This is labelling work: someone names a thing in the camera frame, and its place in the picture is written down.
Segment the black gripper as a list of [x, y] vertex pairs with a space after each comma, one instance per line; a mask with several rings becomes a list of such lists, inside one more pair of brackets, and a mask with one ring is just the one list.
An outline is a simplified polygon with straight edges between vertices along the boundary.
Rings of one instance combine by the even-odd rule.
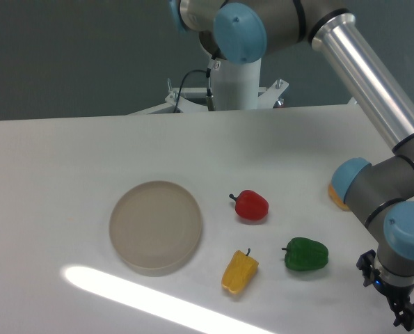
[[414, 329], [414, 303], [410, 295], [414, 289], [414, 276], [404, 277], [395, 275], [384, 267], [374, 267], [376, 253], [369, 250], [363, 253], [356, 262], [356, 267], [362, 272], [363, 286], [373, 284], [374, 288], [387, 298], [391, 311], [395, 315], [393, 325], [403, 326], [407, 331]]

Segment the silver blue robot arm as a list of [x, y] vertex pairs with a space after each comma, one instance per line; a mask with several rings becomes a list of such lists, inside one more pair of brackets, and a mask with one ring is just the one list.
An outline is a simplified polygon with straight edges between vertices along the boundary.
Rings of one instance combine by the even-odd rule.
[[333, 174], [336, 197], [378, 244], [357, 267], [387, 298], [395, 326], [414, 329], [414, 104], [356, 28], [341, 1], [170, 1], [181, 31], [214, 58], [245, 65], [306, 41], [324, 55], [393, 152], [353, 158]]

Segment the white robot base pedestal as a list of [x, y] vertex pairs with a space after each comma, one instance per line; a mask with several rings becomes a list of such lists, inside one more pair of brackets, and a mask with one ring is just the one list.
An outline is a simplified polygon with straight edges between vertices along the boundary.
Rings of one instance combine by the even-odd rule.
[[260, 85], [262, 61], [236, 65], [211, 58], [205, 70], [187, 72], [175, 87], [167, 80], [164, 103], [133, 112], [134, 116], [165, 113], [202, 113], [276, 109], [284, 107], [283, 94], [289, 83], [278, 78], [271, 86]]

